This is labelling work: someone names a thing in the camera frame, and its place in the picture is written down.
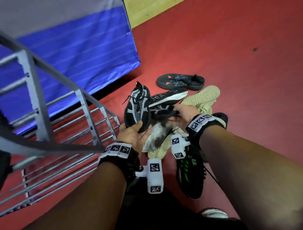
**black shoe with green stripes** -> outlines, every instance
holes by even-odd
[[[200,198],[203,181],[206,176],[205,166],[199,149],[193,145],[185,147],[186,157],[177,160],[177,181],[182,192],[191,199]]]

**black wristband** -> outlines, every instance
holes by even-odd
[[[204,130],[210,126],[218,125],[224,128],[221,122],[214,116],[208,114],[198,114],[194,116],[189,126],[186,128],[188,132],[188,140],[192,145],[200,148],[199,140]]]
[[[105,148],[99,157],[98,165],[110,162],[116,165],[124,174],[127,183],[135,178],[135,171],[139,170],[139,153],[130,144],[113,143]]]

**black and white square marker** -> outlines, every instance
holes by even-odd
[[[196,120],[196,122],[201,123],[201,122],[202,122],[202,121],[204,121],[204,120],[205,120],[204,118],[199,117],[199,119],[198,119],[198,120]]]
[[[150,165],[151,172],[160,172],[160,165],[158,163]]]
[[[151,186],[151,193],[152,192],[161,192],[161,186]]]
[[[178,144],[179,143],[179,138],[174,138],[172,139],[172,144]]]
[[[105,150],[103,151],[103,153],[107,152],[111,147],[106,147]]]
[[[206,114],[206,115],[204,115],[204,116],[202,116],[202,117],[205,117],[205,118],[210,118],[210,117],[211,117],[211,115]]]
[[[131,148],[129,148],[129,147],[122,146],[121,150],[120,150],[120,153],[126,153],[126,154],[128,154],[129,151],[130,151],[130,149]]]
[[[182,153],[175,153],[174,155],[176,156],[176,158],[183,157]]]
[[[120,145],[112,145],[111,146],[111,151],[119,151]]]
[[[190,128],[191,128],[191,129],[195,129],[197,126],[198,126],[198,123],[195,123],[195,122],[194,122],[194,123],[191,125]]]

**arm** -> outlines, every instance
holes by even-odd
[[[171,123],[185,131],[199,114],[175,105]],[[220,126],[204,130],[199,141],[226,196],[251,229],[303,229],[303,168],[294,161]]]
[[[122,171],[104,162],[86,182],[25,229],[114,229],[125,189]]]

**blue fabric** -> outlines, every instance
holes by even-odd
[[[140,66],[124,6],[85,16],[18,39],[89,94],[104,88]],[[12,52],[0,47],[0,58]],[[46,103],[70,89],[37,69]],[[0,67],[0,88],[24,76],[21,65],[11,62]],[[50,117],[77,103],[73,94],[50,106]],[[0,97],[0,109],[9,121],[32,111],[27,86]],[[21,134],[35,126],[28,124]]]

